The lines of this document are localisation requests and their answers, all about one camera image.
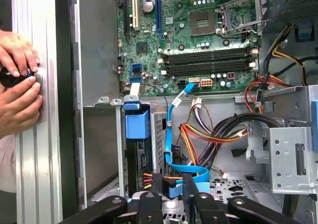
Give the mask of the person's right hand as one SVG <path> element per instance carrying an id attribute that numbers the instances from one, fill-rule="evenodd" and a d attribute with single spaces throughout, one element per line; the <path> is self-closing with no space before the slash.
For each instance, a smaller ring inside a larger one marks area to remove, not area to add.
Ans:
<path id="1" fill-rule="evenodd" d="M 41 85 L 31 76 L 0 95 L 0 137 L 23 132 L 38 121 Z"/>

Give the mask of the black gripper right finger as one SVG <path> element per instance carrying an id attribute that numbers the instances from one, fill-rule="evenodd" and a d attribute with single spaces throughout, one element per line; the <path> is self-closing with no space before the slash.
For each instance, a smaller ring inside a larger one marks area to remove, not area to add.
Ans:
<path id="1" fill-rule="evenodd" d="M 203 224 L 229 224 L 226 212 L 221 210 L 212 195 L 199 192 L 192 175 L 182 177 L 182 198 L 187 220 L 195 223 L 196 214 Z M 254 224 L 297 224 L 298 222 L 246 197 L 228 199 L 228 211 L 245 222 Z"/>

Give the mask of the person's left hand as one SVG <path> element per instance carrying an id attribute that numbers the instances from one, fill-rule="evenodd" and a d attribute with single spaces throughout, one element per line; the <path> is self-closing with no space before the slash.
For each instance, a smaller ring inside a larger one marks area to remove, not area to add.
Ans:
<path id="1" fill-rule="evenodd" d="M 30 69 L 38 72 L 40 64 L 37 51 L 20 34 L 0 31 L 0 63 L 14 76 L 27 75 Z"/>

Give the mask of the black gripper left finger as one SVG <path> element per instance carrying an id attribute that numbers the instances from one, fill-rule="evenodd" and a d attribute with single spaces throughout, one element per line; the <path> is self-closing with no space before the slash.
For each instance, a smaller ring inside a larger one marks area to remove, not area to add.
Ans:
<path id="1" fill-rule="evenodd" d="M 61 221 L 62 224 L 162 224 L 162 176 L 152 175 L 150 191 L 128 201 L 113 195 Z"/>

